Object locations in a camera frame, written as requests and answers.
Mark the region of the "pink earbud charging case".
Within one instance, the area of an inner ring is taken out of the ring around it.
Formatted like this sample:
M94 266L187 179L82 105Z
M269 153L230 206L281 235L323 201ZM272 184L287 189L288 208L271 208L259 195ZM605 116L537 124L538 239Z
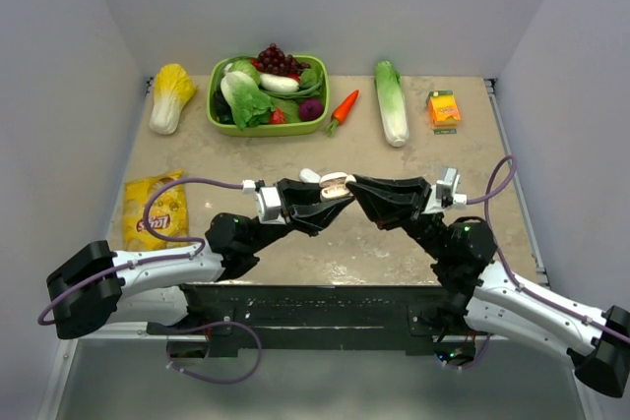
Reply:
M356 178L353 175L344 172L323 175L319 180L320 200L327 202L349 197L351 190L347 184L355 182Z

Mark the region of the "white earbud charging case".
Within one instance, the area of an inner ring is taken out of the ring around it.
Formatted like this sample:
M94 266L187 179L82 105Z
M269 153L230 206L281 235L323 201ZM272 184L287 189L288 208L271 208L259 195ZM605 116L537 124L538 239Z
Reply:
M298 173L299 180L307 184L319 185L321 176L310 168L302 168Z

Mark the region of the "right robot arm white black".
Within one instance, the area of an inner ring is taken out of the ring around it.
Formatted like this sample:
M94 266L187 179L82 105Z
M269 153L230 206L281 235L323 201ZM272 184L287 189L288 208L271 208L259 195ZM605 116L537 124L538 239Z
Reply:
M575 377L619 398L629 379L629 313L618 306L590 307L512 272L498 258L489 223L444 213L462 209L455 169L435 184L423 178L385 180L351 175L346 187L381 230L401 228L433 259L446 299L420 315L443 334L465 329L522 342L572 367Z

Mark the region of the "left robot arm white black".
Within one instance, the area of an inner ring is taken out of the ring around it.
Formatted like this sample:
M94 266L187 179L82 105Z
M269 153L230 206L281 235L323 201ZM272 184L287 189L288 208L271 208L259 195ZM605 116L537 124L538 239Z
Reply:
M61 339L127 322L193 333L204 310L186 300L183 285L238 279L258 264L261 250L292 231L318 235L353 201L343 184L244 180L232 188L253 196L255 217L220 213L204 236L172 237L171 249L113 251L104 240L86 245L47 277L50 301L38 324L55 327Z

